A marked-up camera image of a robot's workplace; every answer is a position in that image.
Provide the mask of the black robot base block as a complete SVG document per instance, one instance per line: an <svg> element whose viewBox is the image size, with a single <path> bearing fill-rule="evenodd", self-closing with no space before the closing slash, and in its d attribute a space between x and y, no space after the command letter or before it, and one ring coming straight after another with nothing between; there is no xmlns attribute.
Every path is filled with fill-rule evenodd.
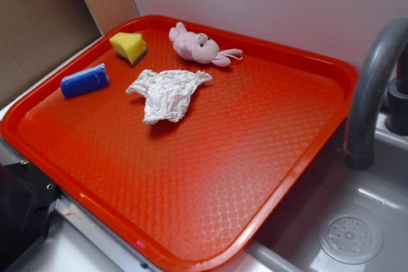
<svg viewBox="0 0 408 272"><path fill-rule="evenodd" d="M1 271L11 271L48 236L57 184L34 164L1 166Z"/></svg>

